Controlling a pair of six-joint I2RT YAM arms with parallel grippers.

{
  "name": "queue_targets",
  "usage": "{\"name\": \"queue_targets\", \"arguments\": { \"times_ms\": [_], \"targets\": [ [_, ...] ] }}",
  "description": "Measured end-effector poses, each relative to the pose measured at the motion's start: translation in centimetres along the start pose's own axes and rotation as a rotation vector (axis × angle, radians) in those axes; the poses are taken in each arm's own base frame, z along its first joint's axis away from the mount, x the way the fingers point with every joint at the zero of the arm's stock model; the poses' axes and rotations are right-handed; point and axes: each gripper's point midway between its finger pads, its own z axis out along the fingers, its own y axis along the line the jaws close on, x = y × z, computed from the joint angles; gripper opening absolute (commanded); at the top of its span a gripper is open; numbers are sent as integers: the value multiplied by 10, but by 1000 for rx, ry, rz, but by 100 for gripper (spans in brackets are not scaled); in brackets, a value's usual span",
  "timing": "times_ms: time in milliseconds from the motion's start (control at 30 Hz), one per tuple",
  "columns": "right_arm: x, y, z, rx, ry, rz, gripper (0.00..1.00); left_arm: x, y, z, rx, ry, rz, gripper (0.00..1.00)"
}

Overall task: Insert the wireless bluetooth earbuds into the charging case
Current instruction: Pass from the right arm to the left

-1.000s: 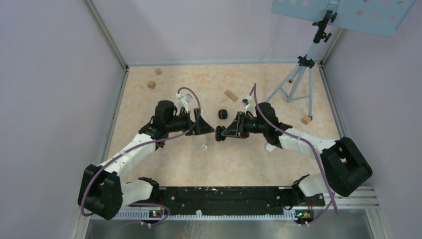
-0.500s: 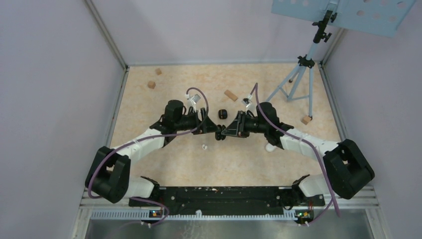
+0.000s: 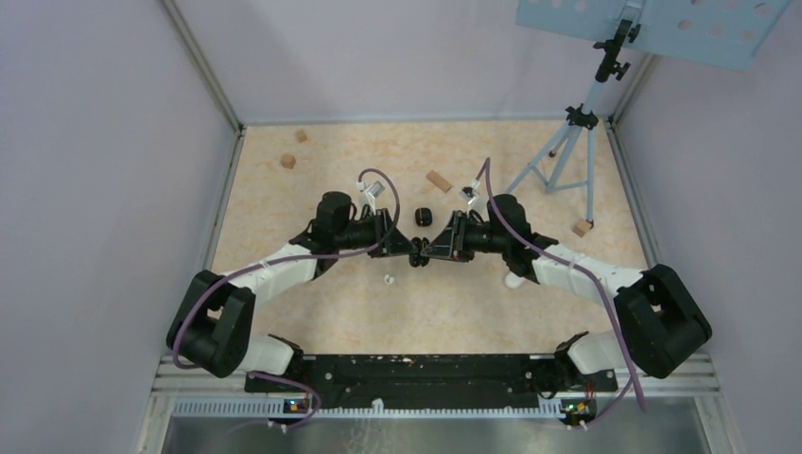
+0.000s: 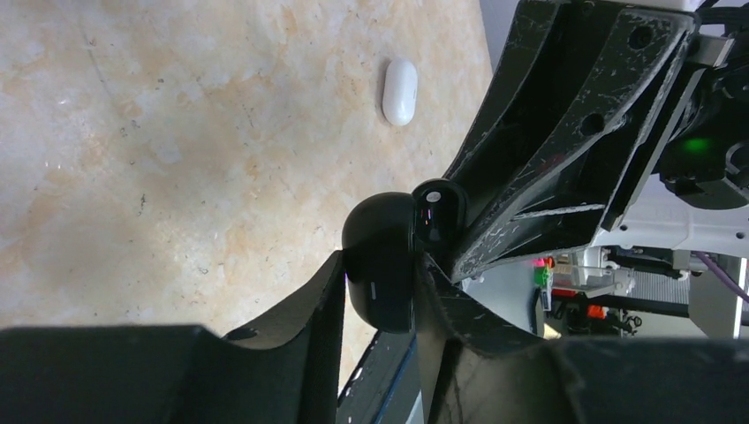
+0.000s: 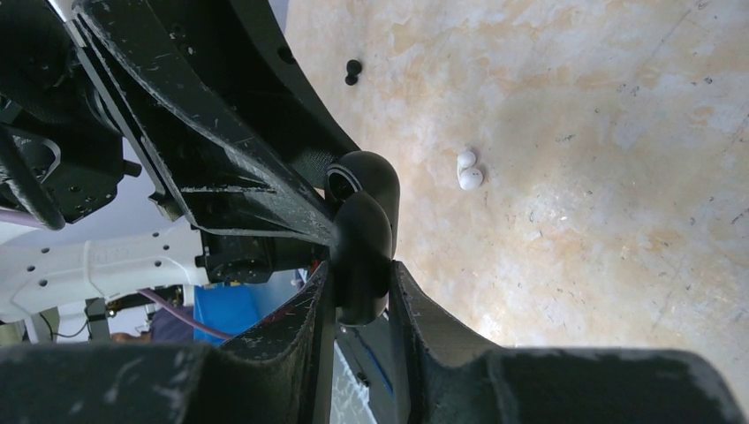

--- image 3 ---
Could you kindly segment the black oval charging case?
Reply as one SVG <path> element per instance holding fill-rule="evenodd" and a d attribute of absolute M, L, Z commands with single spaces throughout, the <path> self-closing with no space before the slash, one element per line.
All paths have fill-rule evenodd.
<path fill-rule="evenodd" d="M 422 250 L 429 244 L 426 237 L 414 237 L 411 241 L 414 251 L 409 256 L 409 264 L 413 268 L 423 268 L 428 265 L 429 258 L 421 255 Z"/>

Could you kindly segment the white oval charging case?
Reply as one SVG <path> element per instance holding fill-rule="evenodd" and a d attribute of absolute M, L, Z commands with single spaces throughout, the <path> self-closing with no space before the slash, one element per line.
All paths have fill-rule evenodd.
<path fill-rule="evenodd" d="M 520 288 L 525 282 L 527 281 L 526 278 L 516 275 L 513 272 L 508 272 L 503 279 L 504 286 L 508 289 L 518 289 Z"/>

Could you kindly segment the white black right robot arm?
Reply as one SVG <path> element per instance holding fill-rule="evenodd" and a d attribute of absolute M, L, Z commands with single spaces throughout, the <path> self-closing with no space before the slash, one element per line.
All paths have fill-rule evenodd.
<path fill-rule="evenodd" d="M 497 253 L 516 279 L 567 290 L 607 310 L 611 330 L 580 333 L 558 346 L 565 357 L 554 364 L 554 375 L 562 387 L 579 390 L 593 374 L 618 368 L 665 378 L 711 339 L 709 321 L 671 267 L 641 271 L 574 252 L 533 231 L 509 194 L 493 197 L 487 210 L 488 219 L 453 212 L 421 255 L 467 263 L 476 253 Z"/>

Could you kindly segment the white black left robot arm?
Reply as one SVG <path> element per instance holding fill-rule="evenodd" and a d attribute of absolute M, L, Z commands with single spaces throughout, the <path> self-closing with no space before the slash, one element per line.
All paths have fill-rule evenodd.
<path fill-rule="evenodd" d="M 216 377 L 258 371 L 281 391 L 297 388 L 304 375 L 294 359 L 299 346 L 257 335 L 256 307 L 322 276 L 343 255 L 366 251 L 371 258 L 394 257 L 420 249 L 393 227 L 388 209 L 365 206 L 355 216 L 354 207 L 347 194 L 326 192 L 307 227 L 277 253 L 226 275 L 198 272 L 166 334 L 166 346 L 182 367 L 202 368 Z"/>

